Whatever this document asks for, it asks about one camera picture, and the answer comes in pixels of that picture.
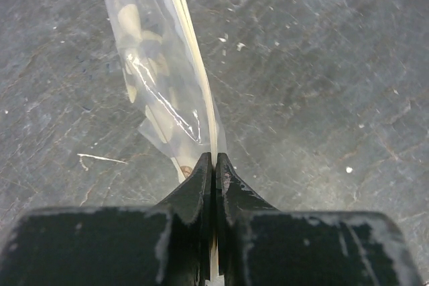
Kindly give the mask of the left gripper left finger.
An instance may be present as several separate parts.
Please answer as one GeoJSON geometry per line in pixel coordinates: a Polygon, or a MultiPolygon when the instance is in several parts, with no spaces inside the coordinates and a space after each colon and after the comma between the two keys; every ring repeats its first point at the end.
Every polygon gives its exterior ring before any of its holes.
{"type": "Polygon", "coordinates": [[[153,206],[39,208],[1,251],[2,285],[203,285],[212,161],[153,206]]]}

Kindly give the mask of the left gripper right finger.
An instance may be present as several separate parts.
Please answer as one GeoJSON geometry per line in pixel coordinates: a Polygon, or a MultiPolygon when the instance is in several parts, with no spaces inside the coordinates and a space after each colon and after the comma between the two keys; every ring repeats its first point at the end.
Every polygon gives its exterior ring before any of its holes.
{"type": "Polygon", "coordinates": [[[421,285],[403,234],[385,214],[281,211],[216,166],[219,271],[227,285],[421,285]]]}

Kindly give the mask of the clear polka dot zip bag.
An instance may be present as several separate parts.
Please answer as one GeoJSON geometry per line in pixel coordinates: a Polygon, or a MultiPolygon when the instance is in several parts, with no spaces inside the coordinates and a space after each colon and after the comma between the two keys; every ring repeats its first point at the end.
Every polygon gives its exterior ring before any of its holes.
{"type": "Polygon", "coordinates": [[[212,161],[209,274],[219,271],[215,168],[226,148],[186,0],[105,0],[129,101],[145,116],[139,132],[174,166],[178,187],[203,153],[212,161]]]}

